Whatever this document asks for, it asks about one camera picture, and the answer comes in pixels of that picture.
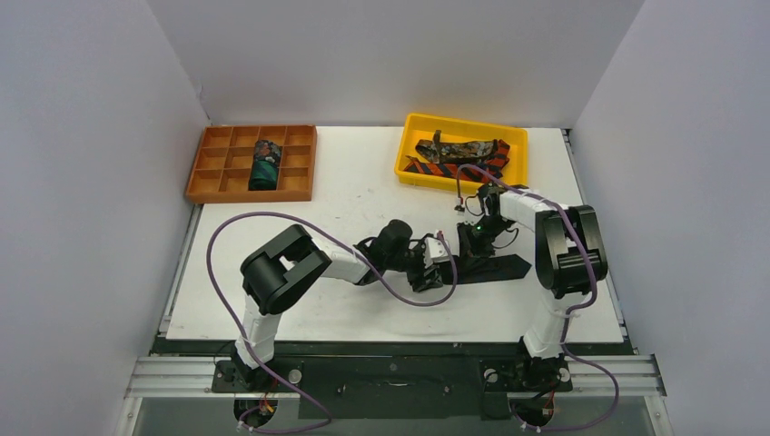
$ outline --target screw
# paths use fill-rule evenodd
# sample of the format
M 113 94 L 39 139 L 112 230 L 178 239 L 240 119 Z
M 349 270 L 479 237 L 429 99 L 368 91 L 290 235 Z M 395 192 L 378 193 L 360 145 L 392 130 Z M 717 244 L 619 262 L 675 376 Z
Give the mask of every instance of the screw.
M 572 378 L 572 376 L 569 374 L 569 370 L 567 368 L 559 368 L 558 378 L 562 382 L 569 382 L 569 379 Z
M 289 383 L 297 384 L 302 380 L 302 372 L 300 370 L 289 371 Z

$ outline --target white wall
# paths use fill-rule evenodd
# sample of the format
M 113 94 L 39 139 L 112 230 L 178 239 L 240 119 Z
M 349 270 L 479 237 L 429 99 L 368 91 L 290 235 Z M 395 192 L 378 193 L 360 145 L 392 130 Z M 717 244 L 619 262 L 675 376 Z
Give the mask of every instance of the white wall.
M 766 435 L 770 2 L 647 0 L 573 131 L 677 436 Z
M 568 127 L 643 0 L 149 0 L 216 123 Z
M 111 434 L 206 118 L 144 1 L 0 7 L 0 433 Z

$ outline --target yellow tray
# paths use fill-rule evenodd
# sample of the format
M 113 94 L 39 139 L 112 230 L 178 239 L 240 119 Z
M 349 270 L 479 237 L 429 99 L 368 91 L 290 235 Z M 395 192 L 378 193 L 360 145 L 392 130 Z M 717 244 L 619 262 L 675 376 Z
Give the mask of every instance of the yellow tray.
M 442 116 L 409 114 L 404 124 L 404 134 L 401 137 L 399 156 L 396 158 L 394 171 L 399 182 L 415 186 L 456 191 L 457 183 L 448 177 L 436 175 L 407 173 L 410 160 L 407 156 L 418 157 L 421 162 L 427 162 L 420 157 L 414 147 L 420 139 L 433 139 L 433 134 L 441 130 L 441 141 L 465 143 L 468 141 L 491 141 L 502 139 L 510 145 L 508 164 L 503 168 L 502 181 L 507 184 L 527 184 L 527 131 L 506 125 L 477 123 L 474 121 L 445 118 Z M 461 180 L 460 190 L 463 193 L 475 193 L 481 183 Z

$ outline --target white tabletop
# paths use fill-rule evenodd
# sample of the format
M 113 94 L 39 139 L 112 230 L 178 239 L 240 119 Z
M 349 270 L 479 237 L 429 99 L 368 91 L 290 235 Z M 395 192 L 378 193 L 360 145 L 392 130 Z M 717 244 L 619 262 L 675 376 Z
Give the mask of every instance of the white tabletop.
M 560 203 L 581 204 L 567 148 L 558 129 L 527 129 L 529 185 Z M 313 199 L 302 203 L 206 204 L 173 308 L 166 337 L 175 340 L 231 340 L 238 336 L 205 268 L 206 245 L 226 219 L 252 211 L 275 211 L 305 218 L 348 243 L 376 235 L 389 220 L 407 222 L 414 234 L 442 229 L 457 250 L 455 194 L 400 184 L 393 173 L 401 127 L 319 127 Z M 213 248 L 217 279 L 236 312 L 244 292 L 243 259 L 292 222 L 256 217 L 225 229 Z M 503 233 L 497 245 L 507 242 Z M 526 230 L 499 254 L 517 253 L 533 261 L 534 238 Z M 402 273 L 385 277 L 416 301 L 440 298 L 449 288 L 413 293 Z M 276 339 L 361 342 L 517 342 L 527 330 L 542 292 L 534 269 L 522 280 L 461 285 L 448 301 L 419 308 L 399 302 L 381 284 L 354 286 L 318 280 L 281 319 Z M 582 311 L 569 342 L 622 342 L 605 282 L 597 302 Z

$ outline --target orange tray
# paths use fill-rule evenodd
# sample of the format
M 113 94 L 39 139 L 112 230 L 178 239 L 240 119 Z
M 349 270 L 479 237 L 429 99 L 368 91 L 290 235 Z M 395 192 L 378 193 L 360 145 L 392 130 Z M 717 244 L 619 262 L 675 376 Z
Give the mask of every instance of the orange tray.
M 193 203 L 304 202 L 312 198 L 315 125 L 217 125 L 206 127 L 187 183 Z M 278 187 L 249 191 L 254 145 L 281 147 Z

